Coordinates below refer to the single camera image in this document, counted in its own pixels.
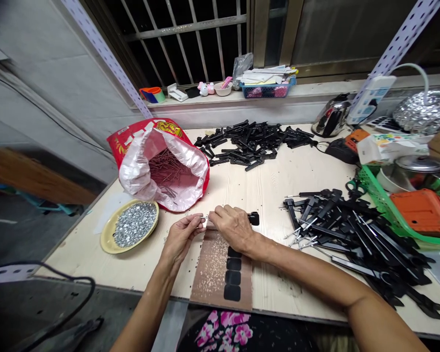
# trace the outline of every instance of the table surface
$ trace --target table surface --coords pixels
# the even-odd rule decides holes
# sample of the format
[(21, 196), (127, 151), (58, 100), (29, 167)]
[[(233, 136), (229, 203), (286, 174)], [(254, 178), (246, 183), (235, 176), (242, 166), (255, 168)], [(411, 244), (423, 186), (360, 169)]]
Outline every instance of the table surface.
[[(310, 125), (295, 127), (304, 131), (310, 129)], [(195, 140), (196, 137), (205, 135), (206, 131), (212, 129), (185, 132), (191, 140)], [(341, 135), (348, 133), (348, 130), (344, 130)], [(221, 145), (225, 149), (231, 147), (230, 142)], [(161, 210), (158, 225), (148, 239), (126, 253), (110, 255), (101, 249), (100, 236), (93, 231), (109, 199), (114, 194), (123, 192), (116, 180), (45, 262), (69, 275), (91, 276), (102, 286), (143, 292), (158, 262), (168, 230), (180, 218), (192, 213), (207, 214), (219, 204), (230, 204), (247, 212), (257, 211), (261, 224), (256, 230), (279, 243), (287, 244), (283, 238), (293, 228), (288, 212), (279, 208), (284, 197), (325, 188), (345, 190), (345, 183), (353, 177), (354, 171), (355, 166), (320, 153), (315, 148), (302, 146), (292, 150), (286, 145), (280, 147), (275, 160), (266, 160), (263, 165), (249, 172), (242, 166), (229, 163), (214, 166), (211, 168), (207, 193), (188, 212), (172, 214)], [(201, 245), (202, 237), (195, 238), (173, 286), (173, 298), (190, 298)], [(313, 248), (306, 248), (304, 252), (330, 261), (327, 256)], [(347, 272), (364, 282), (360, 275)], [(430, 272), (426, 271), (426, 274), (432, 284), (418, 286), (416, 289), (440, 303), (440, 285)], [(36, 276), (59, 278), (45, 268), (39, 269)], [(327, 306), (268, 264), (253, 263), (252, 284), (255, 311), (311, 321), (346, 321), (343, 313)], [(409, 297), (404, 296), (402, 301), (405, 306), (398, 307), (397, 311), (413, 331), (421, 336), (440, 337), (440, 320), (426, 316)]]

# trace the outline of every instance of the person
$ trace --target person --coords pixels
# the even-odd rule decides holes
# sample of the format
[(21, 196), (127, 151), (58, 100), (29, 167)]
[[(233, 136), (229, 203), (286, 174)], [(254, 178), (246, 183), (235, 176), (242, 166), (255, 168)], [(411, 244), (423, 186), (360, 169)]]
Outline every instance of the person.
[[(205, 231), (205, 219), (201, 216), (193, 214), (171, 226), (158, 265), (111, 352), (152, 349), (179, 267), (194, 236)], [(277, 267), (323, 301), (341, 308), (360, 351), (428, 351), (401, 317), (370, 287), (328, 262), (254, 231), (244, 210), (217, 206), (208, 218), (234, 250), (254, 261)], [(178, 351), (316, 350), (316, 346), (306, 341), (285, 319), (215, 310), (200, 324), (192, 327), (194, 334), (184, 336)]]

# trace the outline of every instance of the floral clothing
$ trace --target floral clothing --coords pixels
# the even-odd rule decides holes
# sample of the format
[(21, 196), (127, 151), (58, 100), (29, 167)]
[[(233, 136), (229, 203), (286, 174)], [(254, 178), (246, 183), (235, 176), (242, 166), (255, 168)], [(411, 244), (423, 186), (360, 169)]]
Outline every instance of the floral clothing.
[(293, 321), (214, 310), (184, 336), (178, 351), (318, 351)]

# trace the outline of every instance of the yellow plate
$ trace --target yellow plate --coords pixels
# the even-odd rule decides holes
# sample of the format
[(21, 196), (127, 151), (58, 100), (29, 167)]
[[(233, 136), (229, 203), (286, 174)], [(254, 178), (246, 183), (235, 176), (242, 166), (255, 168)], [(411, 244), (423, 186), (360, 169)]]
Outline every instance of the yellow plate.
[[(116, 241), (114, 240), (114, 232), (116, 232), (116, 224), (117, 221), (119, 220), (119, 217), (121, 216), (122, 212), (128, 208), (130, 208), (132, 205), (136, 204), (136, 203), (152, 203), (155, 205), (156, 208), (156, 217), (155, 217), (155, 221), (153, 222), (153, 225), (151, 227), (151, 229), (148, 231), (148, 233), (142, 237), (140, 239), (140, 241), (138, 241), (136, 244), (130, 246), (130, 247), (119, 247), (116, 244)], [(160, 208), (158, 207), (158, 203), (157, 202), (144, 202), (141, 200), (131, 200), (129, 203), (123, 205), (122, 207), (120, 207), (108, 220), (108, 222), (106, 222), (106, 225), (104, 225), (104, 229), (103, 232), (101, 233), (101, 248), (110, 254), (118, 254), (118, 253), (123, 253), (123, 252), (127, 252), (128, 250), (134, 248), (136, 245), (138, 245), (140, 242), (142, 242), (144, 239), (148, 238), (153, 230), (156, 227), (156, 224), (158, 224), (158, 215), (160, 213)]]

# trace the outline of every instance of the white plastic bag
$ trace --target white plastic bag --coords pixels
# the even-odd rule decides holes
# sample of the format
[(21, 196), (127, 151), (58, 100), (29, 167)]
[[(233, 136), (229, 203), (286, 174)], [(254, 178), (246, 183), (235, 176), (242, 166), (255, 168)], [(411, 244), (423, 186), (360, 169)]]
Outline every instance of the white plastic bag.
[[(181, 164), (191, 170), (170, 188), (176, 196), (170, 197), (151, 179), (149, 161), (168, 148)], [(209, 163), (205, 155), (170, 133), (152, 128), (133, 139), (119, 168), (122, 187), (135, 198), (154, 200), (173, 212), (184, 212), (203, 196), (209, 177)]]

